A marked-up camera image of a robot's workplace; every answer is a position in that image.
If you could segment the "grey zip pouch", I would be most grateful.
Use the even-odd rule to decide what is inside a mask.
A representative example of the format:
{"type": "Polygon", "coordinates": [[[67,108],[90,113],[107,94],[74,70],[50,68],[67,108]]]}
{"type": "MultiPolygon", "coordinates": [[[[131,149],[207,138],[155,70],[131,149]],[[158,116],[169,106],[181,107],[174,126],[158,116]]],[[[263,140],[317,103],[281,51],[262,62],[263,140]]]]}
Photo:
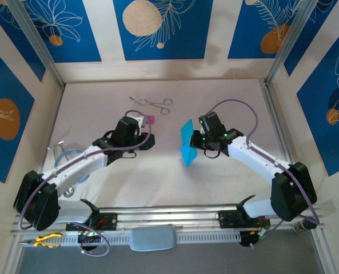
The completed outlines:
{"type": "Polygon", "coordinates": [[[137,227],[129,235],[129,247],[137,252],[163,251],[176,244],[177,234],[171,225],[137,227]]]}

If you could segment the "aluminium side rail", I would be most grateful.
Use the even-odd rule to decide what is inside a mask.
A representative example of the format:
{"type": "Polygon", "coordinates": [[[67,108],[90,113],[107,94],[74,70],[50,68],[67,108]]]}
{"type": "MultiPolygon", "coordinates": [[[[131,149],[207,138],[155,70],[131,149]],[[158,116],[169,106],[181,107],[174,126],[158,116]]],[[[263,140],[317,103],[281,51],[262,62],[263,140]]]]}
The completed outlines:
{"type": "Polygon", "coordinates": [[[276,92],[274,88],[267,85],[262,79],[260,80],[260,86],[274,128],[280,153],[279,156],[277,156],[276,153],[271,152],[270,149],[267,149],[267,151],[280,161],[286,162],[286,167],[282,168],[281,171],[278,171],[275,174],[276,178],[273,179],[272,182],[272,196],[274,190],[276,190],[277,197],[280,196],[280,198],[277,198],[277,200],[282,199],[290,203],[290,205],[294,205],[299,203],[299,201],[303,198],[295,182],[292,181],[290,175],[285,172],[285,170],[290,171],[290,166],[293,165],[294,160],[286,136],[286,127],[282,124],[283,116],[281,109],[277,104],[278,100],[276,98],[276,92]]]}

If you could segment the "yellow-handled pliers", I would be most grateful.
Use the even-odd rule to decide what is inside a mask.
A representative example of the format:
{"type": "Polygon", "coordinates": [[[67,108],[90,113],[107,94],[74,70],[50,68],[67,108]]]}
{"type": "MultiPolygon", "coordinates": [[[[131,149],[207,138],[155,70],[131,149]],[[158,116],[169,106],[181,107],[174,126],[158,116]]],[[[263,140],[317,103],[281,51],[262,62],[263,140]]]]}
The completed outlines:
{"type": "Polygon", "coordinates": [[[37,236],[36,238],[34,239],[30,239],[30,240],[24,240],[24,241],[20,241],[18,244],[20,245],[28,245],[28,246],[34,246],[34,247],[47,247],[47,248],[58,248],[60,247],[60,243],[57,243],[57,244],[49,244],[47,243],[46,241],[49,240],[49,239],[59,239],[62,237],[62,234],[61,233],[50,233],[50,234],[47,234],[45,236],[37,236]]]}

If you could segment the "dark capped labelled bottle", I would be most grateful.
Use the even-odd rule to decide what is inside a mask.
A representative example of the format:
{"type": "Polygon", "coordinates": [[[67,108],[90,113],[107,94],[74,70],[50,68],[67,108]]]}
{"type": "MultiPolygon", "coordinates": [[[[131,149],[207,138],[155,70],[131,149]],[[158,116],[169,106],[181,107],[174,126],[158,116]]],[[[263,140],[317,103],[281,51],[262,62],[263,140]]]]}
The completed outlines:
{"type": "Polygon", "coordinates": [[[302,219],[292,225],[292,230],[296,233],[302,233],[317,228],[317,224],[309,220],[302,219]]]}

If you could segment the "aluminium mounting rail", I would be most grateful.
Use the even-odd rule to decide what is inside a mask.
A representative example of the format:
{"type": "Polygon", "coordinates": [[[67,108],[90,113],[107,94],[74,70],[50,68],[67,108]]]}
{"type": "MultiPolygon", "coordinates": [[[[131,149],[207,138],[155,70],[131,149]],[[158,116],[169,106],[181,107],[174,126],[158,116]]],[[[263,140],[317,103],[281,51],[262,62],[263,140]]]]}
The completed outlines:
{"type": "MultiPolygon", "coordinates": [[[[116,231],[128,231],[136,227],[172,225],[176,228],[221,228],[218,211],[235,210],[236,204],[225,205],[177,205],[158,207],[98,208],[91,202],[60,200],[57,208],[49,208],[40,216],[26,213],[22,219],[25,234],[39,231],[80,231],[78,223],[84,223],[96,213],[117,213],[116,231]]],[[[272,222],[278,216],[267,216],[272,222]]]]}

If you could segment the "blue stethoscope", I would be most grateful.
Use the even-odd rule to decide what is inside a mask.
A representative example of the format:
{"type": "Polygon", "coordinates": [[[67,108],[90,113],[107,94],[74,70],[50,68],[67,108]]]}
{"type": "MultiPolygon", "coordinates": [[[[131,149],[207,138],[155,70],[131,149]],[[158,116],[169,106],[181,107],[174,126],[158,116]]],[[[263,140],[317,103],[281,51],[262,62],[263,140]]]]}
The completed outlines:
{"type": "MultiPolygon", "coordinates": [[[[60,140],[55,145],[50,146],[47,148],[48,151],[52,150],[53,156],[54,156],[54,168],[59,167],[61,164],[68,162],[71,158],[78,156],[82,153],[81,150],[66,150],[65,147],[65,141],[60,140]]],[[[75,186],[77,184],[82,184],[85,181],[88,180],[89,174],[86,175],[84,178],[81,178],[80,180],[73,183],[71,187],[69,187],[64,193],[64,197],[69,198],[74,194],[75,186]]]]}

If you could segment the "blue paper sheet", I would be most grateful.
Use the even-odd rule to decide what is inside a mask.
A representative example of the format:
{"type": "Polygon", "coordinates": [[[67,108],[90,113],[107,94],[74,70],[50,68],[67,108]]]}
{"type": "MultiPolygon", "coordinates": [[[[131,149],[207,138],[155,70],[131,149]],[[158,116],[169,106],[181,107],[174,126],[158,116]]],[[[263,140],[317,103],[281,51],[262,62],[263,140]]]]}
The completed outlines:
{"type": "Polygon", "coordinates": [[[190,140],[193,134],[193,121],[188,120],[181,128],[182,146],[180,148],[185,167],[189,167],[197,157],[197,150],[190,146],[190,140]]]}

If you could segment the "aluminium frame post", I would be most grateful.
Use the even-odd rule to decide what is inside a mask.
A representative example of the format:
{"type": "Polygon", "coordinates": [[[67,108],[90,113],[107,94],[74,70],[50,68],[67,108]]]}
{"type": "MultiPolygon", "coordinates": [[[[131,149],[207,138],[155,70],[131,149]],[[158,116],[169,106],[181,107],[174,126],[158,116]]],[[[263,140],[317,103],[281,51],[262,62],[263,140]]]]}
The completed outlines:
{"type": "Polygon", "coordinates": [[[290,25],[289,31],[277,52],[274,61],[264,79],[264,84],[269,87],[275,80],[281,66],[290,54],[291,49],[295,45],[298,37],[301,34],[305,24],[307,23],[312,11],[314,10],[318,0],[302,0],[300,9],[292,24],[290,25]]]}
{"type": "Polygon", "coordinates": [[[51,56],[38,30],[34,26],[33,21],[25,10],[22,2],[19,0],[6,0],[6,3],[38,58],[46,70],[50,73],[59,89],[63,91],[65,88],[65,82],[63,81],[53,57],[51,56]]]}

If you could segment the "white table cover sheet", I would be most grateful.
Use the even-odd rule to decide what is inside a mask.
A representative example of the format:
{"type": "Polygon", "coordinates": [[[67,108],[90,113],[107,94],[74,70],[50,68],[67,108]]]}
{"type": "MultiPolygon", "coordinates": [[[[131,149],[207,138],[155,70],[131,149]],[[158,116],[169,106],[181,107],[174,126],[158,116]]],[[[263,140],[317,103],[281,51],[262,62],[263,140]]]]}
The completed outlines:
{"type": "Polygon", "coordinates": [[[128,110],[155,116],[155,145],[93,172],[75,187],[70,198],[87,199],[97,207],[145,207],[237,203],[254,195],[270,195],[270,185],[248,166],[224,155],[198,151],[185,167],[180,148],[181,128],[213,109],[227,129],[235,128],[261,149],[279,148],[259,79],[149,80],[70,83],[66,86],[51,144],[65,141],[66,150],[85,150],[116,127],[128,110]],[[163,102],[169,115],[140,106],[129,97],[163,102]]]}

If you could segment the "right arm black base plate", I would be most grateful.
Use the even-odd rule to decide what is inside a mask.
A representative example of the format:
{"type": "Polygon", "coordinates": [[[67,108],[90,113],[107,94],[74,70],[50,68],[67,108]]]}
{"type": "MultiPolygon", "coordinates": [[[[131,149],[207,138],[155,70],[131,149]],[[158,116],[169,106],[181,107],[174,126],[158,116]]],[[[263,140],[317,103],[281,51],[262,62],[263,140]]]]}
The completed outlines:
{"type": "Polygon", "coordinates": [[[218,221],[221,228],[266,228],[270,227],[270,220],[264,216],[249,217],[244,211],[218,211],[218,221]]]}

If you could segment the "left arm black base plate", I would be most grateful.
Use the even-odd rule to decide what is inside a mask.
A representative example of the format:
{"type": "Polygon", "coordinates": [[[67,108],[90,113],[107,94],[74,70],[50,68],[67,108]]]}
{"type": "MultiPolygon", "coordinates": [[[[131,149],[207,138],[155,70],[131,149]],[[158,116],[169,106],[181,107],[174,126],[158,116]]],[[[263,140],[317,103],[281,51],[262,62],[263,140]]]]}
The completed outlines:
{"type": "Polygon", "coordinates": [[[97,231],[115,231],[117,213],[98,213],[91,215],[83,224],[97,231]]]}

